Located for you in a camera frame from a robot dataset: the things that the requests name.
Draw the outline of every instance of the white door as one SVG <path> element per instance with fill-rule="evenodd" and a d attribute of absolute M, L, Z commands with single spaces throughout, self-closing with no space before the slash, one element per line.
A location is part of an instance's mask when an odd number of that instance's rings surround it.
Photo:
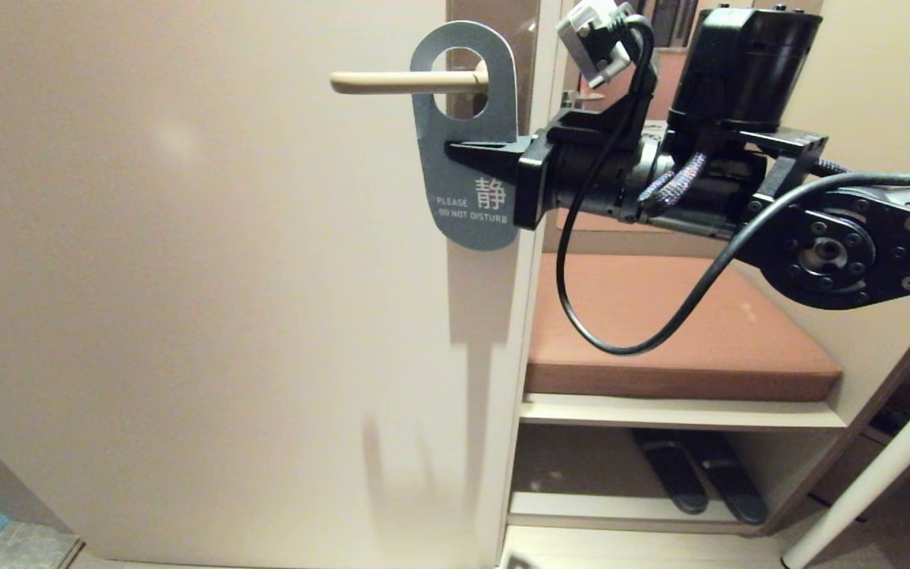
<path fill-rule="evenodd" d="M 328 83 L 445 11 L 0 4 L 0 460 L 92 552 L 494 564 L 533 235 L 450 246 L 409 97 Z"/>

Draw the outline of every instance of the black cable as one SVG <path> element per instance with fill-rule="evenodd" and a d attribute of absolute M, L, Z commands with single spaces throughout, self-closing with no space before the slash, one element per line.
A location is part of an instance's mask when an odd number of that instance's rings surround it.
<path fill-rule="evenodd" d="M 578 331 L 579 334 L 585 339 L 588 340 L 591 345 L 596 346 L 598 349 L 603 350 L 603 352 L 614 354 L 614 356 L 634 356 L 634 354 L 648 352 L 650 349 L 654 349 L 658 345 L 661 345 L 662 342 L 665 342 L 683 324 L 683 321 L 686 321 L 686 318 L 690 316 L 690 313 L 693 312 L 694 308 L 701 302 L 701 298 L 704 298 L 705 292 L 708 291 L 708 288 L 711 288 L 711 285 L 714 284 L 715 280 L 722 274 L 722 271 L 732 259 L 734 259 L 741 248 L 752 238 L 754 234 L 761 230 L 765 224 L 768 224 L 774 216 L 779 215 L 781 210 L 788 208 L 790 205 L 794 205 L 799 199 L 805 198 L 810 194 L 818 194 L 818 192 L 825 190 L 834 190 L 838 187 L 848 187 L 848 185 L 886 185 L 886 187 L 910 187 L 910 174 L 892 174 L 892 173 L 881 173 L 881 172 L 857 172 L 857 173 L 848 173 L 848 174 L 835 174 L 832 176 L 820 178 L 812 181 L 812 183 L 807 183 L 797 187 L 794 190 L 790 190 L 784 195 L 781 195 L 780 198 L 776 199 L 769 208 L 763 209 L 762 212 L 758 213 L 754 219 L 752 219 L 746 226 L 733 236 L 732 240 L 722 249 L 722 252 L 715 257 L 714 262 L 711 263 L 711 266 L 701 275 L 701 280 L 694 285 L 690 290 L 690 294 L 687 295 L 685 301 L 682 305 L 679 306 L 679 309 L 672 315 L 672 318 L 669 319 L 665 326 L 658 332 L 656 332 L 651 338 L 639 343 L 639 345 L 632 346 L 614 346 L 608 345 L 603 340 L 600 340 L 592 332 L 588 331 L 588 328 L 585 328 L 585 325 L 581 324 L 581 320 L 578 320 L 577 314 L 574 313 L 574 307 L 571 306 L 570 299 L 567 296 L 567 287 L 566 282 L 564 282 L 564 257 L 567 252 L 567 243 L 570 241 L 570 231 L 573 226 L 574 219 L 573 217 L 577 216 L 578 208 L 581 208 L 581 199 L 579 197 L 584 195 L 585 188 L 582 187 L 581 191 L 578 192 L 578 195 L 575 195 L 574 201 L 571 202 L 571 210 L 567 213 L 567 220 L 564 222 L 564 233 L 560 236 L 560 247 L 557 249 L 557 294 L 560 296 L 560 306 L 564 309 L 564 314 L 567 314 L 567 319 L 571 321 L 571 325 L 574 326 L 574 329 Z"/>

